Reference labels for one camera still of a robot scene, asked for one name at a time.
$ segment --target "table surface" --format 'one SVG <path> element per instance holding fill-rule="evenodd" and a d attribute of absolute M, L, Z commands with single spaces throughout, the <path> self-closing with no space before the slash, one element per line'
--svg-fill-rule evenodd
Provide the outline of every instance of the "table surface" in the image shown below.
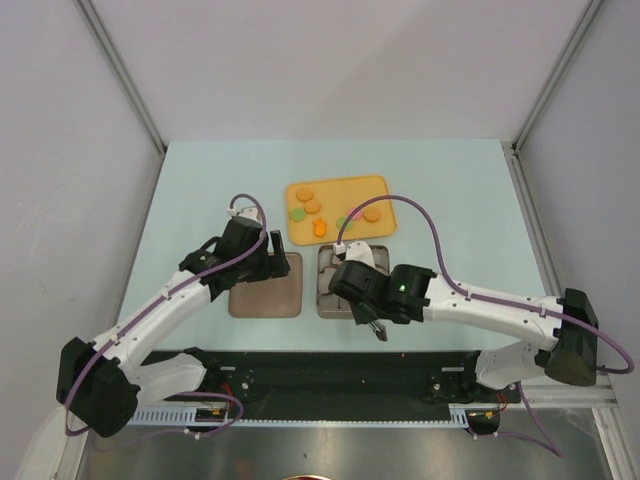
<path fill-rule="evenodd" d="M 265 208 L 269 229 L 304 262 L 302 313 L 297 318 L 236 319 L 228 293 L 186 320 L 159 348 L 232 351 L 434 351 L 494 349 L 513 338 L 454 324 L 387 323 L 389 341 L 352 320 L 316 313 L 319 246 L 288 238 L 284 194 L 295 182 L 379 174 L 391 193 L 408 196 L 432 215 L 454 278 L 516 294 L 544 289 L 498 140 L 349 142 L 172 142 L 140 242 L 121 318 L 159 291 L 184 256 L 220 235 L 229 199 L 250 193 Z M 394 205 L 398 229 L 372 244 L 389 249 L 391 264 L 438 270 L 433 239 L 420 214 Z"/>

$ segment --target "white wall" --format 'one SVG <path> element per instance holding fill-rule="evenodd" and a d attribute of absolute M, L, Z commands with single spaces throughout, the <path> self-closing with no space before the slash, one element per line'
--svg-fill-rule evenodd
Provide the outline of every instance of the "white wall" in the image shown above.
<path fill-rule="evenodd" d="M 73 2 L 5 4 L 0 65 L 0 478 L 11 478 L 56 405 L 60 349 L 114 318 L 160 159 Z"/>
<path fill-rule="evenodd" d="M 512 140 L 586 0 L 95 0 L 164 140 Z"/>
<path fill-rule="evenodd" d="M 525 145 L 523 162 L 565 286 L 587 291 L 640 362 L 640 3 L 606 2 Z M 620 365 L 606 347 L 601 357 Z M 612 377 L 640 447 L 640 374 Z"/>

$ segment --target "gray floor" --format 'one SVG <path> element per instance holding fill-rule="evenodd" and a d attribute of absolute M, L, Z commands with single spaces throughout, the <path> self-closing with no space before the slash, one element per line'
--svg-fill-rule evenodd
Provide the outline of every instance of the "gray floor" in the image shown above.
<path fill-rule="evenodd" d="M 524 411 L 507 411 L 502 430 L 538 436 Z M 609 479 L 590 410 L 544 410 L 563 448 L 560 460 L 510 438 L 474 442 L 462 430 L 373 428 L 233 428 L 195 441 L 167 434 L 99 452 L 152 431 L 132 427 L 94 438 L 78 479 L 280 480 L 297 474 L 350 479 Z"/>

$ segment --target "robotic arm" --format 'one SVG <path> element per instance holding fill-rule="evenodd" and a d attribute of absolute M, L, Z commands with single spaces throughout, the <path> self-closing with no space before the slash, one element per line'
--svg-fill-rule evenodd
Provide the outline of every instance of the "robotic arm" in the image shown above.
<path fill-rule="evenodd" d="M 334 249 L 343 263 L 329 290 L 349 301 L 357 324 L 378 319 L 405 325 L 444 321 L 520 338 L 513 345 L 475 354 L 475 380 L 493 390 L 542 375 L 569 385 L 595 384 L 597 338 L 552 316 L 568 314 L 597 328 L 583 292 L 567 289 L 561 299 L 519 297 L 455 281 L 458 288 L 453 289 L 443 274 L 427 268 L 398 265 L 390 275 L 379 272 L 366 242 L 336 244 Z M 531 309 L 523 309 L 523 304 Z"/>
<path fill-rule="evenodd" d="M 81 371 L 101 350 L 105 351 L 82 381 L 70 411 L 103 437 L 118 432 L 138 408 L 196 390 L 203 384 L 217 385 L 220 365 L 196 348 L 167 361 L 141 364 L 170 332 L 223 291 L 240 282 L 258 282 L 289 273 L 280 232 L 272 231 L 272 254 L 267 252 L 265 238 L 242 261 L 197 281 L 193 278 L 245 254 L 257 244 L 264 234 L 262 230 L 256 208 L 240 211 L 229 220 L 222 237 L 213 237 L 185 257 L 154 300 L 90 343 L 79 338 L 67 343 L 60 360 L 57 400 L 67 401 Z M 158 305 L 158 299 L 164 301 Z"/>

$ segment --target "toy food piece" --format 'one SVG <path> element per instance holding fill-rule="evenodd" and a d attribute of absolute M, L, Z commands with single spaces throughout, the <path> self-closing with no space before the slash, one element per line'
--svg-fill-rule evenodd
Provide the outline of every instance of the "toy food piece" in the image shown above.
<path fill-rule="evenodd" d="M 313 198 L 313 190 L 307 187 L 299 188 L 296 191 L 296 198 L 301 202 L 308 202 Z"/>
<path fill-rule="evenodd" d="M 342 228 L 342 224 L 347 220 L 347 217 L 338 217 L 338 220 L 336 220 L 336 227 L 338 228 Z M 351 230 L 353 228 L 353 222 L 349 222 L 347 224 L 347 227 L 345 228 L 345 230 Z"/>
<path fill-rule="evenodd" d="M 307 213 L 318 213 L 320 211 L 320 202 L 315 198 L 312 198 L 305 202 L 304 210 Z"/>
<path fill-rule="evenodd" d="M 306 216 L 307 214 L 302 208 L 294 208 L 289 212 L 289 218 L 294 222 L 301 222 L 305 219 Z"/>
<path fill-rule="evenodd" d="M 313 221 L 313 234 L 316 237 L 324 237 L 327 234 L 327 222 L 318 218 Z"/>
<path fill-rule="evenodd" d="M 356 209 L 356 207 L 351 207 L 349 210 L 347 210 L 347 216 L 351 215 L 351 212 L 353 212 Z M 353 216 L 354 221 L 360 220 L 362 218 L 362 215 L 364 215 L 364 209 L 360 210 L 358 213 L 356 213 Z"/>
<path fill-rule="evenodd" d="M 364 219 L 367 222 L 375 223 L 380 220 L 380 210 L 376 207 L 367 207 L 364 209 Z"/>

